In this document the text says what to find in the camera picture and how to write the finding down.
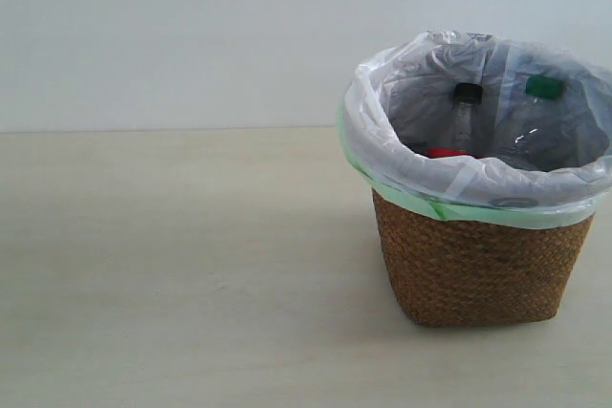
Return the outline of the red-labelled black-capped soda bottle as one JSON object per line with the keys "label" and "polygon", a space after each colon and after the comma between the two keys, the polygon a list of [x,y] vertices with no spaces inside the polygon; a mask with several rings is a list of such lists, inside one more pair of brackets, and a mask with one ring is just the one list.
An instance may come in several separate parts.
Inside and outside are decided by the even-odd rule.
{"label": "red-labelled black-capped soda bottle", "polygon": [[435,131],[426,147],[429,158],[473,156],[473,116],[482,103],[483,88],[474,83],[457,83],[452,93],[448,119]]}

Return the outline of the green-capped clear water bottle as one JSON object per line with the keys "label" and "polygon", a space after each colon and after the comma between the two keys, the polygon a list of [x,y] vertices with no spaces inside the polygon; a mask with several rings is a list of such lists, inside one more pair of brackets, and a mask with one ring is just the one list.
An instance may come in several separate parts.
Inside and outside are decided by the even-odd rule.
{"label": "green-capped clear water bottle", "polygon": [[516,169],[551,171],[563,163],[564,83],[546,75],[517,76],[493,137],[492,155]]}

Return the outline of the translucent white-green bin liner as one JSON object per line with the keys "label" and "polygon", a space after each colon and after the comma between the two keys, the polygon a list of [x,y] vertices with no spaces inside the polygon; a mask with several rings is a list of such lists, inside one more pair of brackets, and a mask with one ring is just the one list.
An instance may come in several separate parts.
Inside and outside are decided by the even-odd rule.
{"label": "translucent white-green bin liner", "polygon": [[[561,80],[563,163],[516,169],[492,155],[517,76]],[[473,156],[433,159],[427,144],[448,119],[457,83],[483,88]],[[611,73],[567,52],[488,34],[424,32],[356,69],[339,107],[346,159],[393,204],[438,221],[526,229],[592,216],[611,191]]]}

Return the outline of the woven brown wicker basket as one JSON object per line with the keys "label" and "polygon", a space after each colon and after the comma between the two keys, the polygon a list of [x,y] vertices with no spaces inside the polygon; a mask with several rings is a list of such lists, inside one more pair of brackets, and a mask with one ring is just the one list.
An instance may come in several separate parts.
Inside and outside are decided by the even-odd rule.
{"label": "woven brown wicker basket", "polygon": [[403,312],[426,327],[557,315],[592,220],[552,229],[438,221],[372,194],[382,257]]}

